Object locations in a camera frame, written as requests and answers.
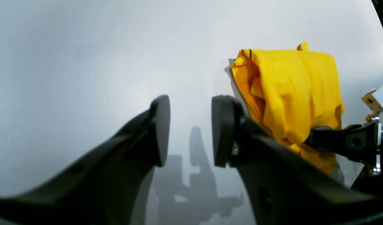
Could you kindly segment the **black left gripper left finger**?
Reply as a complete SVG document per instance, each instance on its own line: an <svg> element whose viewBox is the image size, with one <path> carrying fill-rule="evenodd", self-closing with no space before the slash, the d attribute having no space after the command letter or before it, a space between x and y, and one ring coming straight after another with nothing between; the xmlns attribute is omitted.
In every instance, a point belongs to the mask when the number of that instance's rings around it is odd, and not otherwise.
<svg viewBox="0 0 383 225"><path fill-rule="evenodd" d="M169 96L160 95L44 184L0 197L0 218L20 225L129 224L143 180L165 165L169 127Z"/></svg>

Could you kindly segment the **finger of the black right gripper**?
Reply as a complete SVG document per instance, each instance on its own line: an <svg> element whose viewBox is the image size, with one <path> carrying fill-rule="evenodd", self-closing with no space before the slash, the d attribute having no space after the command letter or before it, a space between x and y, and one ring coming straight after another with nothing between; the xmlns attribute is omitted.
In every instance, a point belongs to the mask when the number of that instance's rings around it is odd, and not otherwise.
<svg viewBox="0 0 383 225"><path fill-rule="evenodd" d="M304 144L321 152L334 152L354 162L374 165L379 155L379 124L353 124L341 130L316 127L310 130Z"/></svg>

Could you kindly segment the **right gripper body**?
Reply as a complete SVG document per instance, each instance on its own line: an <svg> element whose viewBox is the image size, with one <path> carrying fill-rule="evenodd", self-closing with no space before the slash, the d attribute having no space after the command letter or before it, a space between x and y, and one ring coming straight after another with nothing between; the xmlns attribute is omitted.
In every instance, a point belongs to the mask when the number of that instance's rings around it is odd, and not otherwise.
<svg viewBox="0 0 383 225"><path fill-rule="evenodd" d="M383 85L365 94L362 101L372 110L367 115L367 124L376 125L375 149L370 152L369 161L365 163L352 188L370 194L383 194L383 123L380 114L383 112Z"/></svg>

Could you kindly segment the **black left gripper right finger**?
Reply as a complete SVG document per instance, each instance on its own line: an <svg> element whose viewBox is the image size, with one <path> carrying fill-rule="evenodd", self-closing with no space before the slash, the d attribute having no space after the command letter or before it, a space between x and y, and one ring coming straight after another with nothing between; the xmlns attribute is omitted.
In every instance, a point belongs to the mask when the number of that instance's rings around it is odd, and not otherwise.
<svg viewBox="0 0 383 225"><path fill-rule="evenodd" d="M214 163L235 168L258 225L383 225L383 196L345 188L270 137L231 96L212 98Z"/></svg>

